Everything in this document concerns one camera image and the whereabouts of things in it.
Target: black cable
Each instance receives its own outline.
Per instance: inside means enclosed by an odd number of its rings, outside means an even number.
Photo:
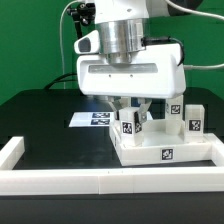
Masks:
[[[76,73],[68,73],[68,74],[65,74],[65,75],[61,75],[59,77],[57,77],[56,79],[54,79],[52,82],[50,82],[49,84],[47,84],[44,89],[45,90],[48,90],[51,88],[51,86],[53,86],[55,83],[60,83],[60,82],[71,82],[71,81],[76,81],[76,80],[73,80],[73,79],[67,79],[67,80],[62,80],[64,78],[67,78],[67,77],[70,77],[70,76],[77,76]]]
[[[177,65],[177,66],[179,66],[184,62],[184,59],[185,59],[184,45],[180,40],[178,40],[176,38],[173,38],[173,37],[169,37],[169,36],[143,37],[142,38],[142,46],[143,47],[146,47],[146,46],[149,46],[149,45],[167,44],[167,43],[171,43],[171,42],[175,42],[175,43],[178,43],[180,45],[182,55],[181,55],[180,62]]]

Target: white block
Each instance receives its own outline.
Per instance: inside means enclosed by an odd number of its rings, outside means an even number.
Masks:
[[[137,146],[143,141],[142,125],[138,119],[138,107],[119,110],[121,142],[124,145]]]
[[[212,161],[216,166],[224,166],[224,144],[214,134],[205,134],[212,144]]]
[[[133,170],[134,193],[224,190],[224,169],[216,167]]]
[[[185,142],[203,142],[204,113],[202,105],[186,105]]]
[[[165,119],[183,119],[183,100],[183,95],[173,99],[166,99]]]
[[[133,193],[132,169],[111,169],[99,176],[99,194]]]
[[[0,195],[99,194],[101,170],[1,171]]]
[[[25,152],[23,137],[13,137],[0,151],[0,170],[11,170]]]

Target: green wall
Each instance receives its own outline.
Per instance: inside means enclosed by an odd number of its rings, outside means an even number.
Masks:
[[[0,104],[26,89],[41,89],[61,75],[59,20],[69,0],[0,1]],[[204,0],[200,10],[224,16],[223,0]],[[185,44],[185,64],[224,62],[224,22],[196,16],[155,18],[154,36],[171,35]],[[75,71],[71,18],[64,20],[66,72]],[[224,70],[188,71],[188,86],[208,88],[224,98]]]

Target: black table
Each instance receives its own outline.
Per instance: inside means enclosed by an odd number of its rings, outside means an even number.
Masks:
[[[186,104],[203,104],[205,132],[224,140],[224,101],[188,88]],[[152,116],[164,117],[155,100]],[[74,112],[111,111],[77,90],[29,90],[0,106],[0,146],[24,136],[26,152],[15,169],[121,168],[108,127],[68,128]],[[213,165],[210,161],[169,166]],[[224,193],[164,193],[0,197],[0,223],[224,223]]]

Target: cable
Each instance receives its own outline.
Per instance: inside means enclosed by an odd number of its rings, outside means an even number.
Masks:
[[[184,45],[180,40],[178,40],[176,38],[169,37],[169,36],[143,37],[141,42],[142,42],[142,46],[148,46],[148,45],[154,45],[154,44],[167,44],[170,42],[177,43],[177,44],[179,44],[179,46],[181,48],[181,59],[177,66],[183,64],[183,62],[184,62],[184,59],[185,59]]]
[[[68,80],[62,80],[64,78],[67,78],[67,77],[70,77],[70,76],[77,76],[76,73],[68,73],[68,74],[65,74],[65,75],[61,75],[59,76],[58,78],[54,79],[51,83],[47,84],[44,89],[45,90],[48,90],[51,88],[51,86],[53,86],[55,83],[58,83],[58,82],[71,82],[71,81],[77,81],[77,80],[74,80],[74,79],[68,79]]]
[[[215,18],[215,19],[224,21],[224,16],[187,9],[187,8],[181,7],[181,6],[171,2],[170,0],[164,0],[164,1],[171,7],[175,8],[177,10],[180,10],[182,12],[195,14],[198,16],[211,17],[211,18]],[[195,69],[195,70],[214,70],[214,69],[222,69],[222,68],[224,68],[224,64],[210,65],[210,66],[184,65],[184,69],[186,69],[186,70],[193,70],[193,69]]]
[[[48,85],[46,85],[45,87],[44,87],[44,89],[45,90],[49,90],[50,88],[51,88],[51,86],[53,86],[54,84],[56,84],[56,83],[60,83],[60,82],[74,82],[75,80],[73,80],[73,79],[67,79],[67,80],[59,80],[59,81],[55,81],[55,82],[51,82],[51,83],[49,83]]]
[[[62,35],[62,28],[63,28],[63,18],[64,14],[66,13],[67,8],[75,3],[83,2],[83,0],[76,0],[70,2],[68,5],[65,6],[60,19],[60,28],[59,28],[59,38],[60,38],[60,50],[61,50],[61,62],[62,62],[62,74],[65,74],[65,56],[64,56],[64,47],[63,47],[63,35]]]

